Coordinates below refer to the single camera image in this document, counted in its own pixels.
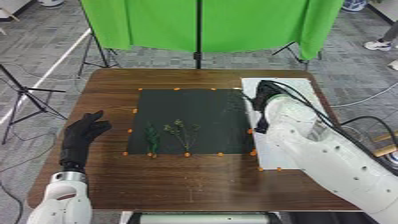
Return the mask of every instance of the dark green mat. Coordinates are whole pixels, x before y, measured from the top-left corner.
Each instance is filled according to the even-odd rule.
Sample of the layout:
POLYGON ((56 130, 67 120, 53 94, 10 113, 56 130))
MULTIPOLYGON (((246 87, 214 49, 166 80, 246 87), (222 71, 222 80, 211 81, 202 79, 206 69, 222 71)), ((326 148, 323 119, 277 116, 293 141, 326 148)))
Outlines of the dark green mat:
POLYGON ((159 133, 158 154, 184 152, 175 136, 163 131, 179 119, 184 127, 200 126, 191 146, 191 154, 241 154, 252 150, 252 136, 246 134, 248 120, 241 91, 143 90, 138 99, 138 113, 133 119, 133 133, 127 140, 127 153, 147 153, 145 127, 152 124, 159 133))

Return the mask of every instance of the green screen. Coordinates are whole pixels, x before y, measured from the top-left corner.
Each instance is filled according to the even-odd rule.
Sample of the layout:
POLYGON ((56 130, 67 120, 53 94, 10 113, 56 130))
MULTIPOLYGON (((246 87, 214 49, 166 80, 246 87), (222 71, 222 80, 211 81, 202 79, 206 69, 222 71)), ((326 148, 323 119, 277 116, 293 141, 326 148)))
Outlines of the green screen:
MULTIPOLYGON (((81 0, 101 46, 195 51, 195 0, 81 0)), ((321 50, 342 0, 202 0, 202 52, 321 50)))

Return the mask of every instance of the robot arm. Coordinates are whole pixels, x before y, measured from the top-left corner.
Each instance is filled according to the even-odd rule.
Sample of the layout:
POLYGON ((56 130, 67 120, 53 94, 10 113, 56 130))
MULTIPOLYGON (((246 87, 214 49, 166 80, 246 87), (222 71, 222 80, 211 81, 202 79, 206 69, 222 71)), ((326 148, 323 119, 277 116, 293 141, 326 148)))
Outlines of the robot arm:
POLYGON ((60 150, 62 172, 51 176, 42 202, 30 214, 28 224, 88 224, 92 216, 87 198, 85 162, 88 145, 110 129, 106 121, 95 121, 103 116, 99 111, 85 114, 65 128, 60 150))
POLYGON ((264 107, 268 149, 284 150, 321 187, 378 223, 394 224, 398 177, 316 117, 312 109, 287 95, 273 95, 264 107))

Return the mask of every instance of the light stand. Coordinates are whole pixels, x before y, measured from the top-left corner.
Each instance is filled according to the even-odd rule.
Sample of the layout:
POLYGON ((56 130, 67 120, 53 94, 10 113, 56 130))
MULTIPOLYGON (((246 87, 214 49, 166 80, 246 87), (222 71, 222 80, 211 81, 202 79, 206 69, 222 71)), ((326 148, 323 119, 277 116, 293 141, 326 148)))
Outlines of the light stand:
POLYGON ((88 20, 88 17, 87 17, 85 10, 83 10, 83 16, 85 16, 85 21, 87 21, 88 27, 90 27, 90 37, 88 37, 88 42, 87 42, 87 46, 85 46, 85 50, 83 50, 83 58, 81 58, 81 64, 79 64, 79 68, 78 68, 78 75, 76 75, 78 79, 81 78, 83 66, 85 65, 94 65, 99 68, 111 68, 113 66, 120 67, 119 62, 117 62, 115 57, 113 57, 117 55, 113 49, 104 49, 104 51, 108 53, 108 58, 104 57, 104 52, 103 52, 101 44, 99 44, 99 41, 97 41, 95 32, 94 32, 94 29, 92 29, 92 26, 90 26, 90 20, 88 20), (94 39, 94 42, 95 42, 95 48, 97 48, 97 52, 99 52, 99 56, 101 56, 103 65, 97 65, 97 64, 87 62, 87 55, 88 55, 88 50, 90 50, 92 39, 94 39))
POLYGON ((12 125, 15 125, 21 121, 24 121, 30 117, 33 117, 37 114, 40 113, 49 113, 55 116, 58 116, 63 120, 65 117, 63 115, 58 113, 58 111, 51 108, 51 106, 47 105, 47 101, 49 101, 49 97, 53 93, 63 93, 65 91, 60 90, 51 90, 51 89, 37 89, 37 88, 28 88, 26 86, 21 85, 21 83, 17 82, 15 78, 12 77, 12 74, 8 73, 3 65, 0 64, 0 70, 14 84, 12 88, 17 92, 17 97, 15 97, 15 102, 14 102, 14 106, 12 106, 12 112, 10 112, 10 118, 8 118, 8 124, 7 124, 7 128, 5 128, 5 134, 3 134, 3 140, 1 140, 1 145, 7 142, 7 137, 8 137, 8 130, 12 125), (39 92, 47 92, 47 97, 46 100, 42 101, 37 96, 30 93, 30 91, 39 91, 39 92), (30 100, 30 102, 33 103, 33 106, 37 107, 37 111, 28 114, 24 117, 21 117, 19 119, 15 119, 15 112, 17 112, 17 106, 21 104, 21 98, 26 97, 26 99, 30 100))
MULTIPOLYGON (((291 42, 287 45, 284 45, 284 47, 277 50, 277 52, 271 54, 271 56, 275 56, 286 49, 287 49, 287 51, 289 51, 289 53, 291 53, 291 55, 293 55, 293 57, 294 57, 294 60, 296 60, 296 62, 300 63, 300 64, 303 64, 303 66, 305 66, 305 71, 307 71, 307 67, 309 67, 309 61, 307 60, 302 60, 298 57, 296 57, 296 54, 294 54, 294 52, 293 52, 293 50, 291 50, 291 48, 289 48, 289 46, 294 44, 294 42, 291 42)), ((321 60, 321 51, 318 52, 318 60, 321 60)))

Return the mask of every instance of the floor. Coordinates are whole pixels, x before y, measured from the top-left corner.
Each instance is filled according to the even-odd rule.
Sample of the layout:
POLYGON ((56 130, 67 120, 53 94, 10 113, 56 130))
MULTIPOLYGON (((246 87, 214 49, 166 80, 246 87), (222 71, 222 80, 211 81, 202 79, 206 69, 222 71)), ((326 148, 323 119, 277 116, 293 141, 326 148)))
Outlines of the floor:
MULTIPOLYGON (((19 19, 21 22, 0 23, 8 34, 7 36, 0 34, 0 63, 5 64, 23 85, 31 86, 87 30, 78 0, 65 1, 63 6, 51 10, 35 4, 19 19), (30 75, 14 65, 23 66, 30 75)), ((325 43, 323 60, 312 60, 309 65, 309 72, 316 77, 330 105, 362 100, 398 81, 398 72, 385 67, 398 58, 398 49, 385 53, 371 52, 362 48, 362 42, 376 39, 387 28, 385 21, 369 10, 355 14, 341 12, 325 43)), ((302 69, 303 66, 294 62, 289 52, 284 51, 271 57, 273 51, 275 49, 234 54, 204 54, 204 68, 302 69)), ((65 94, 55 94, 51 98, 51 105, 65 116, 85 85, 83 79, 88 78, 94 70, 94 68, 87 68, 83 79, 72 81, 81 54, 83 45, 78 46, 40 85, 40 88, 65 90, 65 94)), ((90 60, 99 61, 94 49, 88 55, 90 60)), ((131 51, 119 52, 117 60, 124 68, 193 68, 191 54, 140 47, 133 47, 131 51)), ((398 129, 396 94, 398 88, 362 104, 334 108, 339 120, 344 121, 360 115, 373 115, 383 119, 392 129, 398 129)), ((0 81, 0 118, 8 112, 14 96, 12 89, 0 81)), ((19 116, 31 110, 31 105, 23 104, 19 116)), ((0 169, 49 149, 62 125, 63 121, 47 115, 39 115, 35 119, 15 125, 17 136, 12 134, 14 137, 7 145, 0 146, 0 169)), ((358 129, 364 139, 383 133, 381 127, 371 121, 355 123, 351 127, 358 129)), ((19 200, 24 200, 44 159, 46 153, 23 165, 0 172, 1 184, 19 200)), ((0 191, 0 201, 0 223, 8 224, 14 223, 17 216, 17 204, 3 191, 0 191)), ((31 209, 24 205, 19 223, 24 223, 30 211, 31 209)), ((92 223, 117 223, 117 219, 117 212, 94 212, 92 223)))

